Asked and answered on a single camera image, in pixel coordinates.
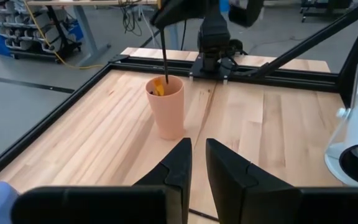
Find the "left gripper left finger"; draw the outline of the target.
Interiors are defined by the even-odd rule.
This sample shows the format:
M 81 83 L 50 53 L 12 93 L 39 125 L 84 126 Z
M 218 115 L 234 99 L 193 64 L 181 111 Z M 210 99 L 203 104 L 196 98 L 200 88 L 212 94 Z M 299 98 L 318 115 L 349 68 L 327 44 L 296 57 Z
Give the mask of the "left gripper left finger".
M 163 189 L 165 198 L 146 203 L 149 209 L 140 224 L 187 224 L 190 205 L 192 170 L 192 143 L 183 138 L 147 174 L 135 182 L 135 186 L 157 186 Z

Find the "black cart base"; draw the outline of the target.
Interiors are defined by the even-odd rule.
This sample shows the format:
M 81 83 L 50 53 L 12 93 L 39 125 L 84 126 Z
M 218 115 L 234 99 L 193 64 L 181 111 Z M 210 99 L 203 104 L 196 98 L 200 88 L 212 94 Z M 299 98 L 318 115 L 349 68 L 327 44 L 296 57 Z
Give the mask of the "black cart base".
M 301 23 L 308 17 L 338 18 L 346 13 L 353 0 L 301 0 Z

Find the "gray desk leg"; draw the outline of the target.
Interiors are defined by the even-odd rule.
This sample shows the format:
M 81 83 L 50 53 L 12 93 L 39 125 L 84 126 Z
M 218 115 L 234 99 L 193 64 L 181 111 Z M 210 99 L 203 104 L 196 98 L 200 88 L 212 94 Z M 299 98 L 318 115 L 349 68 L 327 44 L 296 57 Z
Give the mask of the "gray desk leg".
M 52 6 L 73 6 L 76 19 L 83 31 L 85 45 L 88 49 L 88 55 L 78 63 L 78 66 L 91 65 L 97 58 L 102 56 L 110 47 L 110 44 L 98 48 L 96 41 L 90 29 L 83 6 L 119 6 L 122 3 L 157 5 L 158 0 L 25 0 L 28 6 L 46 6 L 51 9 Z

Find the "thin dark paintbrush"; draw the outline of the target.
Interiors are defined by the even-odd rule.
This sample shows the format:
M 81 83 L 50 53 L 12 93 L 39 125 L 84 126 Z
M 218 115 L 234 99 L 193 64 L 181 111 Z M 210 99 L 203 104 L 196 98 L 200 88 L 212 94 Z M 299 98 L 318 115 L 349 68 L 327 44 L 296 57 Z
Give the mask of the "thin dark paintbrush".
M 169 84 L 167 50 L 166 50 L 166 44 L 165 44 L 165 32 L 164 32 L 164 29 L 160 29 L 159 31 L 160 31 L 161 49 L 162 49 L 162 55 L 163 55 L 163 67 L 164 67 L 165 82 L 166 82 L 166 84 Z
M 200 212 L 200 211 L 197 211 L 197 210 L 194 210 L 192 208 L 189 208 L 188 211 L 194 215 L 197 215 L 197 216 L 200 216 L 200 217 L 203 217 L 203 218 L 206 218 L 208 220 L 212 220 L 214 222 L 219 222 L 219 219 L 217 217 L 214 217 L 214 216 L 211 216 L 211 215 L 208 215 L 206 213 L 203 213 L 203 212 Z

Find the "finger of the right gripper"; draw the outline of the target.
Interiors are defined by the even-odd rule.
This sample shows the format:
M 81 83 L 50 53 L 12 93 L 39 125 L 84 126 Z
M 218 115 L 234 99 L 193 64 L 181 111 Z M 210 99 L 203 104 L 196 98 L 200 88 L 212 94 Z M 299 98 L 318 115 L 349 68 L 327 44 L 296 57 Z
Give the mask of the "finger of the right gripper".
M 204 15 L 204 0 L 158 0 L 158 10 L 150 19 L 157 29 Z

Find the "peach plastic cup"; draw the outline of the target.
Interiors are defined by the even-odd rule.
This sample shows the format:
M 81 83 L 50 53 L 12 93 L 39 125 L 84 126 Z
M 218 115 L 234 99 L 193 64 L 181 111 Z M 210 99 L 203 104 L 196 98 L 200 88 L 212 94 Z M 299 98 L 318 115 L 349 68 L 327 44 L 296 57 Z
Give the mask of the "peach plastic cup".
M 180 78 L 173 75 L 168 77 L 169 84 L 166 84 L 164 75 L 150 79 L 145 84 L 145 92 L 160 137 L 166 140 L 174 140 L 182 138 L 185 133 L 185 86 Z M 154 85 L 152 81 L 156 78 L 163 78 L 164 96 L 153 94 Z

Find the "rolling cart with gray bins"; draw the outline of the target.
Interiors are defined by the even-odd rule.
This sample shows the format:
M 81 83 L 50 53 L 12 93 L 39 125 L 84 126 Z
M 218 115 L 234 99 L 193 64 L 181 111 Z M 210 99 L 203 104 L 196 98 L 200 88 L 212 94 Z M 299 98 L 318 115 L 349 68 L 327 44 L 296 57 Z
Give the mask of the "rolling cart with gray bins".
M 25 6 L 25 0 L 0 0 L 0 35 L 12 58 L 44 58 L 57 63 L 81 51 L 82 31 L 64 7 Z

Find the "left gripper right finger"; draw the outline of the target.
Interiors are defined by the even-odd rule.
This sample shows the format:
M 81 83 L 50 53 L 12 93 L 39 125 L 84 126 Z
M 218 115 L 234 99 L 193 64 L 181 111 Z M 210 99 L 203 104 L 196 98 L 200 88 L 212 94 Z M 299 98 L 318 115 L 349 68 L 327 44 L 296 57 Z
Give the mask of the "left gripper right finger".
M 206 165 L 220 224 L 294 224 L 294 186 L 215 139 L 206 140 Z

